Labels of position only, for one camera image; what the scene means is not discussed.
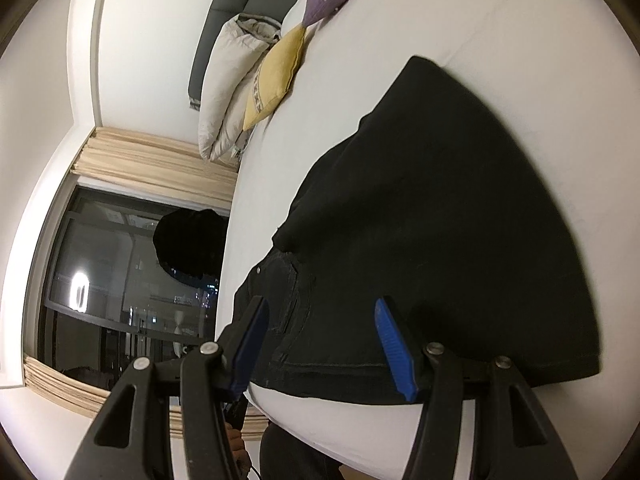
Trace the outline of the black denim pants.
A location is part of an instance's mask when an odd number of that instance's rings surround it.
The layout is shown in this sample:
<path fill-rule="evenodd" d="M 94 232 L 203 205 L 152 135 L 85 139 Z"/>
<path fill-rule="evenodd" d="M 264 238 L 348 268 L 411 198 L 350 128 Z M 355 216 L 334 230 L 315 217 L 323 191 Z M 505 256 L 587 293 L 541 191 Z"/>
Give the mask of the black denim pants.
<path fill-rule="evenodd" d="M 396 308 L 417 347 L 495 356 L 533 386 L 598 374 L 582 260 L 541 177 L 491 110 L 410 58 L 358 130 L 312 166 L 270 251 L 234 296 L 265 298 L 252 382 L 289 396 L 406 404 L 374 325 Z"/>

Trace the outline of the dark glass window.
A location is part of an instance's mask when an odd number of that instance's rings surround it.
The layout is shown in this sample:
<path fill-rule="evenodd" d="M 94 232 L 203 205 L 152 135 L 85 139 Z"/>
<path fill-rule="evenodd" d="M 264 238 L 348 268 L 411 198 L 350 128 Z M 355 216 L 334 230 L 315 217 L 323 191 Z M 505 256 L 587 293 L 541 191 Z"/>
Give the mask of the dark glass window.
<path fill-rule="evenodd" d="M 47 268 L 38 358 L 110 390 L 140 356 L 170 361 L 213 338 L 219 281 L 182 284 L 157 260 L 153 233 L 177 209 L 186 208 L 78 188 Z"/>

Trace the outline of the black chair silhouette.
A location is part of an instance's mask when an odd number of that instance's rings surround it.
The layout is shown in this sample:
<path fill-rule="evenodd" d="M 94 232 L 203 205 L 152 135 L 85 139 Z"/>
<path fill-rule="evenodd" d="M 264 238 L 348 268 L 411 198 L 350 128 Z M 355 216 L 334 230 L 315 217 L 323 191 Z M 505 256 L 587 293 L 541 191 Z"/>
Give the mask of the black chair silhouette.
<path fill-rule="evenodd" d="M 160 267 L 178 282 L 206 289 L 221 276 L 229 218 L 213 209 L 177 209 L 153 233 Z"/>

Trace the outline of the beige curtain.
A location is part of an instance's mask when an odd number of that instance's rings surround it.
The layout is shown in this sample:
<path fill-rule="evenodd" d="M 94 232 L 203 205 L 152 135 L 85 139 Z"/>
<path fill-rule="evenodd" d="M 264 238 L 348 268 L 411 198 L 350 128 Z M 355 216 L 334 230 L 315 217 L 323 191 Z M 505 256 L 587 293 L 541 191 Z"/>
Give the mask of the beige curtain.
<path fill-rule="evenodd" d="M 179 140 L 115 128 L 98 127 L 66 169 L 55 200 L 70 198 L 71 184 L 82 179 L 108 184 L 119 193 L 141 193 L 149 200 L 188 208 L 229 212 L 239 161 L 229 155 L 209 162 L 198 147 Z M 24 343 L 25 386 L 61 408 L 88 418 L 98 414 L 106 389 L 65 378 Z"/>

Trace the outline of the white bed mattress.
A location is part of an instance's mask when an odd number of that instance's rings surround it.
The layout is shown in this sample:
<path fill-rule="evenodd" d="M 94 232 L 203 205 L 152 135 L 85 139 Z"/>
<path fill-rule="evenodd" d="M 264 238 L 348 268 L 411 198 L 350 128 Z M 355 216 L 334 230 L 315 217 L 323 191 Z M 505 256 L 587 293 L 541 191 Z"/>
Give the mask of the white bed mattress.
<path fill-rule="evenodd" d="M 538 398 L 580 478 L 637 478 L 639 55 L 603 0 L 349 0 L 314 26 L 292 92 L 242 158 L 218 324 L 231 321 L 235 291 L 309 168 L 356 131 L 413 55 L 479 96 L 558 200 L 596 300 L 602 370 Z"/>

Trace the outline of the yellow cushion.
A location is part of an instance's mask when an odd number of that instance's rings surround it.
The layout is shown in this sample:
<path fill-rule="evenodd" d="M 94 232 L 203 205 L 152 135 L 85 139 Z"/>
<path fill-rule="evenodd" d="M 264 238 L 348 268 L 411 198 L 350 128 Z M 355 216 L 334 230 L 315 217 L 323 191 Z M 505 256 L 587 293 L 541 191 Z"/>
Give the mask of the yellow cushion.
<path fill-rule="evenodd" d="M 243 129 L 250 130 L 271 115 L 290 90 L 306 36 L 302 24 L 293 27 L 267 53 L 250 84 Z"/>

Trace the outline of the folded beige duvet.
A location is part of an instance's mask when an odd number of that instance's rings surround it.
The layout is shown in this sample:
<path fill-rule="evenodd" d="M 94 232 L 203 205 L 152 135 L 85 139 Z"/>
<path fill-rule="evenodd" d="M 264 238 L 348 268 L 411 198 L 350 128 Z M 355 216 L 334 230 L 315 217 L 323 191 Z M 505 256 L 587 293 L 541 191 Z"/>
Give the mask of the folded beige duvet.
<path fill-rule="evenodd" d="M 268 16 L 240 13 L 226 21 L 210 52 L 198 109 L 198 149 L 216 160 L 240 150 L 250 83 L 281 25 Z"/>

